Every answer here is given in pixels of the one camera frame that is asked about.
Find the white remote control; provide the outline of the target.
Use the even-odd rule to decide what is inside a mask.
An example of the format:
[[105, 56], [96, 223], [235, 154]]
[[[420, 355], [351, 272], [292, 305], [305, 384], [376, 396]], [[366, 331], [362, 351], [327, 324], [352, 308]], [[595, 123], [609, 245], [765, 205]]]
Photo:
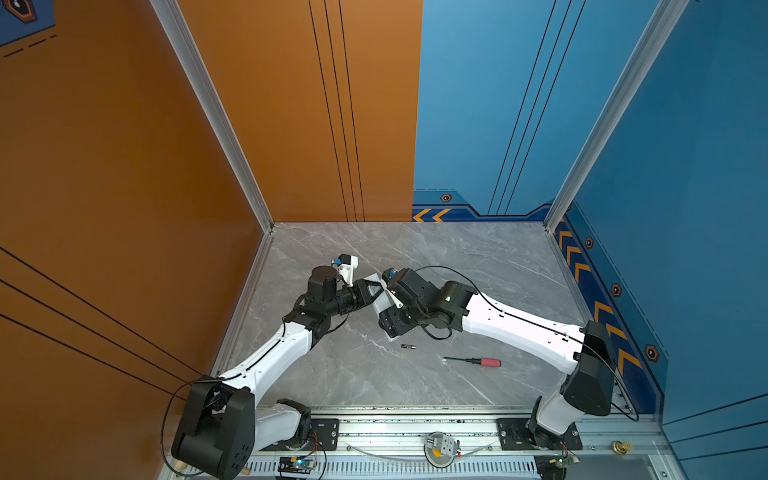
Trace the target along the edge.
[[396, 297], [396, 295], [387, 287], [387, 283], [383, 280], [385, 291], [382, 295], [372, 304], [372, 308], [377, 316], [378, 320], [382, 319], [382, 314], [387, 310], [394, 307], [396, 310], [403, 308], [403, 303]]

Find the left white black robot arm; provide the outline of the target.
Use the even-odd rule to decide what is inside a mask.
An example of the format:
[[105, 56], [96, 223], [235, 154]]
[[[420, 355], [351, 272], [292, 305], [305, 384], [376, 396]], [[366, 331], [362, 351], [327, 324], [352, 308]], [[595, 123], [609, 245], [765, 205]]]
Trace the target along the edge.
[[266, 344], [219, 377], [186, 383], [189, 392], [173, 442], [161, 448], [165, 460], [182, 461], [217, 479], [233, 479], [253, 452], [274, 443], [307, 442], [309, 407], [282, 399], [259, 409], [260, 400], [331, 332], [333, 317], [372, 305], [385, 290], [376, 275], [355, 279], [351, 264], [336, 261], [314, 268], [306, 292]]

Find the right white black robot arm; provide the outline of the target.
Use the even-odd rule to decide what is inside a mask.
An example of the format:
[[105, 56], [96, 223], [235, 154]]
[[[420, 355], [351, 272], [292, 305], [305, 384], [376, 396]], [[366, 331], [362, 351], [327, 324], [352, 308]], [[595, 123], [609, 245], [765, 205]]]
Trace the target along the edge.
[[564, 375], [560, 386], [537, 399], [525, 424], [533, 447], [558, 449], [582, 416], [611, 412], [616, 370], [603, 325], [547, 320], [493, 300], [469, 282], [448, 281], [438, 288], [409, 268], [389, 269], [379, 283], [383, 292], [374, 310], [392, 339], [429, 326], [466, 332], [534, 355]]

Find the round grey power socket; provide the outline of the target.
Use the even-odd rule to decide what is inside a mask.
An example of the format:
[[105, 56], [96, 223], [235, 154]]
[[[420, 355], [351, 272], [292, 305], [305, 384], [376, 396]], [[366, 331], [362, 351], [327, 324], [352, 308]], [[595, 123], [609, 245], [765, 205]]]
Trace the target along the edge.
[[446, 469], [460, 456], [459, 442], [444, 432], [433, 432], [424, 440], [427, 462], [437, 469]]

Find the green circuit board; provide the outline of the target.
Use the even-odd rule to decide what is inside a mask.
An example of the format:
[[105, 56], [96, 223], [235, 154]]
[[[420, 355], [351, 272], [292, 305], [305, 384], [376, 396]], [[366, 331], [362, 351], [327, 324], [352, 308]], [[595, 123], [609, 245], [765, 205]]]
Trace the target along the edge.
[[307, 456], [283, 456], [279, 458], [276, 475], [278, 479], [309, 479], [318, 468], [318, 461]]

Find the right small circuit board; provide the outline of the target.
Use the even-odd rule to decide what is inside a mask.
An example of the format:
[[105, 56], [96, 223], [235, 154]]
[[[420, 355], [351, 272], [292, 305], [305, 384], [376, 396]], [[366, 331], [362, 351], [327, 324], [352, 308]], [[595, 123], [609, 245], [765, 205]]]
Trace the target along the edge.
[[565, 451], [560, 456], [549, 461], [549, 464], [557, 469], [564, 470], [571, 465], [581, 462], [581, 459], [575, 453]]

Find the brass knob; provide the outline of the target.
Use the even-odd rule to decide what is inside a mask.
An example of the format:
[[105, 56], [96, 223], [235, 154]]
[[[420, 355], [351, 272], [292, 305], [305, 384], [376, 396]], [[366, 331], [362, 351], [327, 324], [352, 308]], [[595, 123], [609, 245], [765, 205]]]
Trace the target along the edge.
[[625, 456], [632, 452], [634, 447], [629, 442], [614, 441], [612, 444], [613, 451], [619, 456]]

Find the red handled screwdriver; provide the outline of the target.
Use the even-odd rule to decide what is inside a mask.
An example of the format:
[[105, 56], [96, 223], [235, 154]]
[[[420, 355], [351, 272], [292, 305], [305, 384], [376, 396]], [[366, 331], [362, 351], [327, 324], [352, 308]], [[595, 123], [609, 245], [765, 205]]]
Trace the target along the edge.
[[502, 366], [502, 363], [501, 363], [500, 360], [490, 359], [490, 358], [444, 357], [444, 360], [464, 362], [464, 363], [469, 363], [469, 364], [473, 364], [473, 365], [479, 365], [479, 366], [488, 367], [488, 368], [500, 368]]

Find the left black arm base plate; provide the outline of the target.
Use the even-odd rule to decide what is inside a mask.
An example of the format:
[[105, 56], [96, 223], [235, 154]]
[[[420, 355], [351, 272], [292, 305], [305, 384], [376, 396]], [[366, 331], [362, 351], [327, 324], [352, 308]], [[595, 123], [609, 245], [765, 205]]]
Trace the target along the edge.
[[296, 437], [290, 442], [294, 449], [312, 450], [316, 445], [326, 452], [335, 451], [338, 446], [340, 420], [338, 418], [315, 418], [301, 420]]

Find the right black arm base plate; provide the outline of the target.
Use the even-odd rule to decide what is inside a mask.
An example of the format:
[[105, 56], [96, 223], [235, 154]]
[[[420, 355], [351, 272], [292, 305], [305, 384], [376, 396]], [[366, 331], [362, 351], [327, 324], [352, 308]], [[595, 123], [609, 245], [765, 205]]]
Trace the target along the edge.
[[534, 434], [527, 424], [528, 420], [524, 418], [506, 417], [496, 420], [498, 439], [503, 451], [560, 451], [562, 447], [568, 451], [583, 449], [580, 432], [575, 423], [561, 436], [555, 436], [545, 430]]

